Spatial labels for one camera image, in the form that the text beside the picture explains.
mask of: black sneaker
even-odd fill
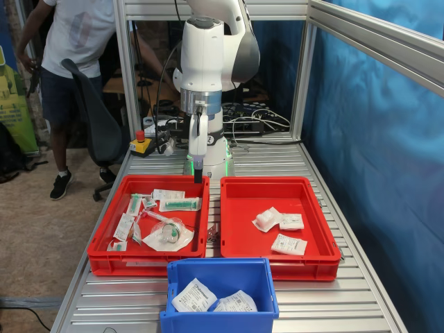
[[[111,170],[101,169],[100,170],[100,179],[102,179],[106,184],[109,182],[114,182],[116,180],[116,175],[113,174]]]
[[[49,194],[49,197],[52,200],[59,200],[63,198],[67,193],[68,185],[72,183],[73,179],[74,177],[69,170],[66,176],[57,176],[54,182],[54,189],[51,191],[51,194]]]

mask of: red button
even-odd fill
[[[136,130],[136,140],[138,142],[145,141],[145,132],[143,130]]]

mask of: backpack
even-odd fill
[[[39,164],[47,161],[34,163],[31,168],[26,166],[28,158],[22,153],[20,146],[15,143],[11,133],[4,124],[0,122],[0,184],[8,182],[19,175],[17,170],[32,171]],[[17,171],[11,176],[8,173]]]

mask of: poster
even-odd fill
[[[38,151],[22,78],[17,71],[3,0],[0,0],[0,121],[24,153]]]

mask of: syringe package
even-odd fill
[[[163,199],[159,204],[160,212],[174,212],[178,210],[195,212],[202,207],[201,198]]]

